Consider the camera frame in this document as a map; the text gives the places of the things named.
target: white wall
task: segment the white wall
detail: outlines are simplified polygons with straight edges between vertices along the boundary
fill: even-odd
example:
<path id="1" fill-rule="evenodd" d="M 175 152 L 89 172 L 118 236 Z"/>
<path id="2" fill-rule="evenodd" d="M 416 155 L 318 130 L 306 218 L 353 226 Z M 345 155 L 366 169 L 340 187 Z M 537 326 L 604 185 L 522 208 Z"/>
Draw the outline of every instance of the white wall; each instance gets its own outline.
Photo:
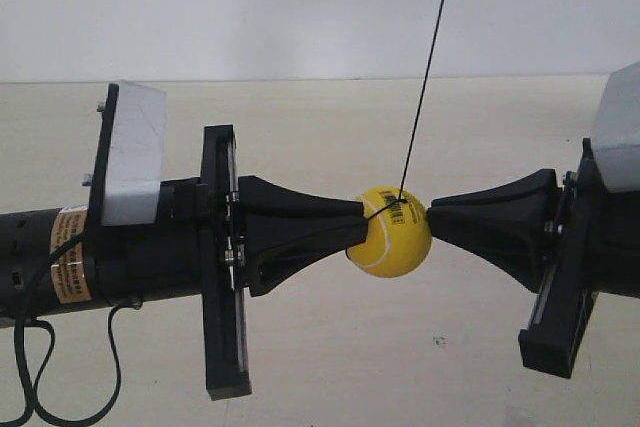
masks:
<path id="1" fill-rule="evenodd" d="M 0 81 L 419 76 L 438 0 L 0 0 Z M 603 73 L 640 0 L 448 0 L 436 75 Z"/>

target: black power cord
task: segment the black power cord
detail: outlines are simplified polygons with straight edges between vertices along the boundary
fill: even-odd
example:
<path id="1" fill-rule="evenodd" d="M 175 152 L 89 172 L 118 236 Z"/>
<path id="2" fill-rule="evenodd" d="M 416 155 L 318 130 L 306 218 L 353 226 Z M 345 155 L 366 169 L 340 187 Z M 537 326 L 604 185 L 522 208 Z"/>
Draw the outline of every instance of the black power cord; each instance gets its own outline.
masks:
<path id="1" fill-rule="evenodd" d="M 49 256 L 48 261 L 36 271 L 34 276 L 27 284 L 27 287 L 25 288 L 24 298 L 22 300 L 18 314 L 16 315 L 15 327 L 13 331 L 14 351 L 16 356 L 16 364 L 18 367 L 18 375 L 20 377 L 20 383 L 22 384 L 22 390 L 24 393 L 25 409 L 23 414 L 17 419 L 8 422 L 0 422 L 0 427 L 20 427 L 26 424 L 31 419 L 34 412 L 36 412 L 42 420 L 56 427 L 89 427 L 102 420 L 109 413 L 109 411 L 115 405 L 116 400 L 120 394 L 120 387 L 122 385 L 122 372 L 120 370 L 120 360 L 118 358 L 118 352 L 116 350 L 116 344 L 113 337 L 112 324 L 113 317 L 119 310 L 123 308 L 140 308 L 140 302 L 135 302 L 133 299 L 125 300 L 124 302 L 112 308 L 109 312 L 107 330 L 109 345 L 111 346 L 111 352 L 113 354 L 113 359 L 116 365 L 116 386 L 111 398 L 106 403 L 106 405 L 99 412 L 92 415 L 91 417 L 87 417 L 86 419 L 66 420 L 52 415 L 42 406 L 40 400 L 38 399 L 38 385 L 40 383 L 40 378 L 47 363 L 49 362 L 49 359 L 51 358 L 51 354 L 53 353 L 56 337 L 53 326 L 49 322 L 29 318 L 29 307 L 31 305 L 31 301 L 36 292 L 36 289 L 38 288 L 38 285 L 45 277 L 45 275 L 47 275 L 47 273 L 49 272 L 51 265 L 57 262 L 60 257 L 62 257 L 65 253 L 67 253 L 70 249 L 75 247 L 83 240 L 84 232 L 75 235 L 74 237 L 70 238 L 62 245 L 60 245 L 60 247 L 55 249 Z M 51 338 L 49 349 L 47 351 L 47 354 L 45 355 L 44 360 L 42 361 L 42 365 L 38 370 L 35 382 L 33 384 L 31 383 L 31 374 L 29 373 L 27 356 L 25 352 L 24 334 L 26 328 L 40 328 L 46 330 Z"/>

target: black conical end effector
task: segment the black conical end effector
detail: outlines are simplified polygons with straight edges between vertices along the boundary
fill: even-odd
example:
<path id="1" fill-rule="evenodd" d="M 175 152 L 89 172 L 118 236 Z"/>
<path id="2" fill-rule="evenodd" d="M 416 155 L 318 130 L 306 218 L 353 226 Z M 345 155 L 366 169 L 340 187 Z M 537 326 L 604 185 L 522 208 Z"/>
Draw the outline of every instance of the black conical end effector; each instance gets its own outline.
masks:
<path id="1" fill-rule="evenodd" d="M 538 292 L 545 224 L 553 222 L 560 195 L 555 171 L 542 169 L 501 187 L 436 199 L 427 219 L 435 238 L 482 257 Z"/>

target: barcode label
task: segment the barcode label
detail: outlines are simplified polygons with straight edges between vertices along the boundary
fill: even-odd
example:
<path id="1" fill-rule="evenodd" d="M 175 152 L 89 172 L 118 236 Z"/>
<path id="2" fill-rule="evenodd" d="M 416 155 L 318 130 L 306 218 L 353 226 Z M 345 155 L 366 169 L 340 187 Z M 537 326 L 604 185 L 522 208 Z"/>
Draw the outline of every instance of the barcode label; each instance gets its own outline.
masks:
<path id="1" fill-rule="evenodd" d="M 404 224 L 404 214 L 402 213 L 402 205 L 398 202 L 398 198 L 389 190 L 380 192 L 384 199 L 387 210 L 391 216 L 391 222 L 394 224 Z"/>

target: black cable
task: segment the black cable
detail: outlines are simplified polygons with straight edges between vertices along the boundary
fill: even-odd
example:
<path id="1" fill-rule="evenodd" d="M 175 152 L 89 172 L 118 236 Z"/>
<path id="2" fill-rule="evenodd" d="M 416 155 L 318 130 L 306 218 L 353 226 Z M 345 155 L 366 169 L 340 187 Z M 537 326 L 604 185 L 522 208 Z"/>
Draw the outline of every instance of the black cable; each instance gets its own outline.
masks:
<path id="1" fill-rule="evenodd" d="M 442 11 L 444 10 L 444 3 L 445 0 L 440 0 L 440 6 L 438 7 L 438 16 L 436 18 L 436 25 L 435 28 L 433 29 L 433 36 L 431 38 L 431 49 L 429 50 L 429 58 L 427 60 L 427 66 L 425 68 L 425 72 L 424 72 L 424 78 L 422 81 L 422 90 L 420 91 L 420 99 L 418 100 L 418 108 L 416 109 L 416 116 L 415 119 L 413 121 L 413 129 L 411 131 L 411 140 L 409 141 L 409 149 L 407 150 L 407 159 L 405 161 L 404 164 L 404 171 L 402 173 L 402 180 L 400 181 L 400 189 L 399 189 L 399 193 L 398 193 L 398 198 L 393 201 L 390 202 L 389 204 L 387 204 L 386 206 L 382 207 L 381 209 L 379 209 L 378 211 L 374 212 L 372 215 L 370 215 L 368 217 L 368 220 L 373 219 L 374 217 L 376 217 L 377 215 L 380 215 L 382 212 L 384 212 L 387 209 L 390 209 L 391 207 L 393 207 L 395 204 L 401 202 L 401 203 L 406 203 L 407 200 L 404 199 L 402 197 L 402 194 L 404 193 L 404 184 L 407 180 L 407 172 L 409 171 L 409 162 L 411 160 L 411 153 L 413 152 L 413 144 L 416 138 L 416 133 L 418 131 L 418 123 L 420 121 L 420 114 L 422 113 L 422 105 L 424 102 L 424 95 L 427 89 L 427 81 L 429 80 L 429 73 L 431 71 L 431 63 L 433 61 L 433 53 L 435 51 L 436 48 L 436 41 L 438 39 L 438 30 L 440 29 L 440 20 L 442 19 Z"/>
<path id="2" fill-rule="evenodd" d="M 113 358 L 116 365 L 116 386 L 114 392 L 107 402 L 107 404 L 96 414 L 88 417 L 86 419 L 81 420 L 66 420 L 56 417 L 49 413 L 43 406 L 40 404 L 38 399 L 37 389 L 40 383 L 40 378 L 42 373 L 44 372 L 44 368 L 46 367 L 51 355 L 53 353 L 53 348 L 55 345 L 55 331 L 51 324 L 42 320 L 30 320 L 29 319 L 29 308 L 31 305 L 32 298 L 37 291 L 38 285 L 44 278 L 44 276 L 50 271 L 51 266 L 58 261 L 60 257 L 62 257 L 65 253 L 67 253 L 70 249 L 75 247 L 77 244 L 84 240 L 84 232 L 75 235 L 71 239 L 64 242 L 57 249 L 55 249 L 51 255 L 49 256 L 48 261 L 43 264 L 33 275 L 27 287 L 24 291 L 24 297 L 22 303 L 20 305 L 20 309 L 15 319 L 15 327 L 14 327 L 14 335 L 13 335 L 13 343 L 14 343 L 14 351 L 16 356 L 16 364 L 18 367 L 18 375 L 20 377 L 20 383 L 22 384 L 22 390 L 25 398 L 25 410 L 23 414 L 9 422 L 0 423 L 0 427 L 20 427 L 26 424 L 29 419 L 32 417 L 33 412 L 35 411 L 38 416 L 48 422 L 51 425 L 57 427 L 89 427 L 94 425 L 103 419 L 109 411 L 115 405 L 115 402 L 120 394 L 120 387 L 122 384 L 122 373 L 120 370 L 120 360 L 118 358 L 118 352 L 115 345 L 115 340 L 113 337 L 113 317 L 116 312 L 123 308 L 138 308 L 138 306 L 134 306 L 131 300 L 124 301 L 123 303 L 117 305 L 109 312 L 107 330 L 109 337 L 109 344 L 111 346 L 111 352 L 113 353 Z M 49 349 L 45 358 L 38 370 L 38 374 L 36 375 L 35 382 L 31 383 L 31 375 L 29 373 L 29 367 L 27 363 L 27 356 L 25 352 L 25 342 L 24 342 L 24 334 L 25 328 L 27 327 L 37 327 L 46 330 L 51 336 L 51 343 L 49 345 Z"/>

